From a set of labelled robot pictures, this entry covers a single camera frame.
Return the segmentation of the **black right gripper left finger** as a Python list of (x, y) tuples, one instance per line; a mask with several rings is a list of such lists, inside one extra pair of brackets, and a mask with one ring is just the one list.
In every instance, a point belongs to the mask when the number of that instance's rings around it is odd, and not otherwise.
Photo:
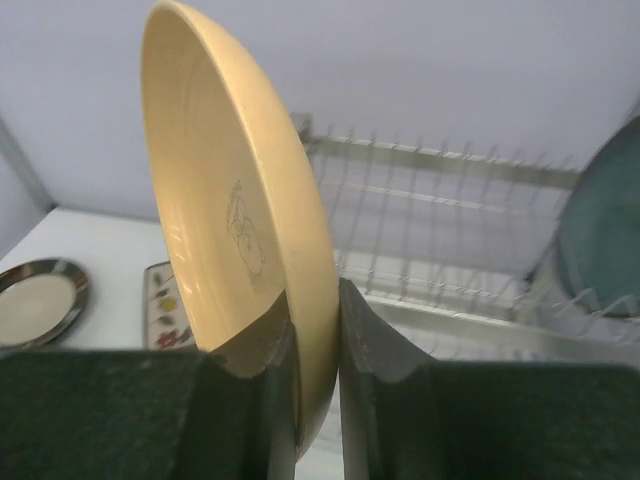
[(219, 348), (1, 357), (5, 479), (290, 479), (295, 332), (279, 296)]

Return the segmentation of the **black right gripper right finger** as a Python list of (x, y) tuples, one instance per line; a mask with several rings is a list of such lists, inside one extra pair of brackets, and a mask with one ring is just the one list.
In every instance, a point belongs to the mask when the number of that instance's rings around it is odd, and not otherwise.
[(339, 283), (348, 479), (635, 479), (639, 373), (438, 360)]

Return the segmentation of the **yellow bear plate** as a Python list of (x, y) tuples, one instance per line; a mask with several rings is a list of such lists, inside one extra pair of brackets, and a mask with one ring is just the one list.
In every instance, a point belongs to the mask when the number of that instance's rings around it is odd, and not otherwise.
[(156, 3), (141, 99), (157, 210), (197, 345), (220, 347), (284, 297), (296, 334), (296, 448), (318, 435), (338, 365), (327, 214), (277, 91), (221, 25)]

